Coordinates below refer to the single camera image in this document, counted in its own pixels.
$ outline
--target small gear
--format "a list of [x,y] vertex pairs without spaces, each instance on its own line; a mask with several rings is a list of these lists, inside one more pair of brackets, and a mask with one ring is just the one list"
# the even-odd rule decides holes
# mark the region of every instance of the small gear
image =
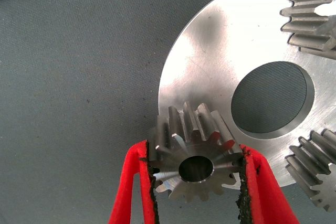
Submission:
[[288,172],[317,207],[336,210],[336,135],[312,132],[311,140],[299,139],[301,146],[291,146],[287,157]]
[[288,43],[302,52],[336,59],[336,15],[320,16],[316,8],[334,0],[291,0],[294,5],[281,11],[291,21],[282,31],[293,33]]
[[169,107],[169,118],[157,117],[149,138],[149,161],[154,167],[156,191],[170,190],[169,199],[221,195],[222,184],[233,185],[243,152],[217,111],[206,104],[196,111],[188,102],[183,110]]

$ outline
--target gear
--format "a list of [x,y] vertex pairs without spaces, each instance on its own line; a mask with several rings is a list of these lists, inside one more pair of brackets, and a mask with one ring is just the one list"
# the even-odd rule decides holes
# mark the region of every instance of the gear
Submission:
[[293,33],[288,43],[300,47],[302,52],[336,59],[336,15],[320,16],[316,8],[333,0],[292,0],[293,7],[281,14],[291,17],[282,31]]
[[311,140],[299,139],[301,147],[291,146],[288,172],[317,207],[336,210],[336,135],[312,132]]
[[169,107],[169,118],[158,116],[149,138],[156,191],[170,190],[170,199],[184,196],[190,202],[198,195],[206,201],[210,191],[221,195],[222,184],[236,183],[232,173],[240,170],[242,156],[220,114],[203,103],[196,111],[188,102],[182,111]]

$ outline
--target red clamp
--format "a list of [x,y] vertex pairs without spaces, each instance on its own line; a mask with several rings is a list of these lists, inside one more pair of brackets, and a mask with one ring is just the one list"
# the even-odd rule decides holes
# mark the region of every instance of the red clamp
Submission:
[[[253,224],[298,224],[299,221],[286,201],[267,160],[252,148],[243,145],[241,148],[244,150],[244,163],[246,164],[246,181],[243,183],[247,186],[247,193],[244,195],[241,190],[240,197],[244,197],[245,206],[240,204],[240,218],[244,218],[244,223]],[[159,223],[157,205],[153,195],[153,177],[149,172],[147,162],[147,150],[147,141],[135,144],[129,149],[108,224],[130,223],[133,176],[136,173],[140,173],[144,223]]]

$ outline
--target gear tooth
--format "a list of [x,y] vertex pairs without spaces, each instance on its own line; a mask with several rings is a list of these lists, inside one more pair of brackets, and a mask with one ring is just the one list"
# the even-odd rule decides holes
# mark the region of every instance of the gear tooth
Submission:
[[181,145],[182,142],[184,142],[185,140],[183,123],[181,120],[180,113],[173,106],[169,107],[169,127],[170,127],[170,137],[175,139],[177,143]]
[[213,191],[216,195],[222,195],[222,194],[224,193],[224,190],[223,190],[223,188],[222,188],[222,185],[213,187],[212,191]]
[[158,193],[162,193],[167,190],[169,190],[169,188],[167,188],[165,184],[161,184],[155,189],[155,191],[157,191]]
[[201,133],[197,125],[194,111],[189,102],[184,103],[183,114],[186,128],[186,139],[188,142],[198,143],[202,140]]
[[186,203],[190,203],[191,201],[193,201],[193,199],[194,199],[194,195],[193,194],[186,193],[184,195],[184,201]]
[[207,201],[209,199],[209,194],[206,192],[201,192],[199,194],[199,198],[201,199],[201,201]]
[[241,153],[242,149],[240,148],[239,144],[234,141],[234,137],[232,136],[229,128],[227,127],[224,119],[220,115],[220,113],[215,110],[211,112],[211,115],[219,129],[220,136],[221,136],[221,143],[225,149],[230,149],[229,153],[234,154],[234,153]]
[[172,190],[171,193],[168,195],[169,199],[178,199],[180,197],[182,197],[182,194],[176,189]]
[[318,162],[320,162],[321,167],[323,167],[324,169],[328,168],[328,165],[331,161],[324,152],[319,150],[315,145],[313,145],[310,141],[307,141],[303,137],[299,139],[299,142],[302,144],[302,147],[311,154],[311,156],[313,156]]
[[330,131],[323,136],[313,131],[309,141],[299,139],[301,147],[291,146],[294,156],[287,157],[288,172],[314,205],[326,211],[336,208],[336,164],[330,159],[333,138]]
[[288,43],[298,46],[302,52],[336,59],[336,33],[333,31],[335,15],[320,16],[316,8],[334,0],[292,0],[294,5],[281,10],[291,21],[282,31],[293,33]]
[[199,105],[196,114],[202,126],[205,140],[217,142],[221,135],[207,105],[205,103]]

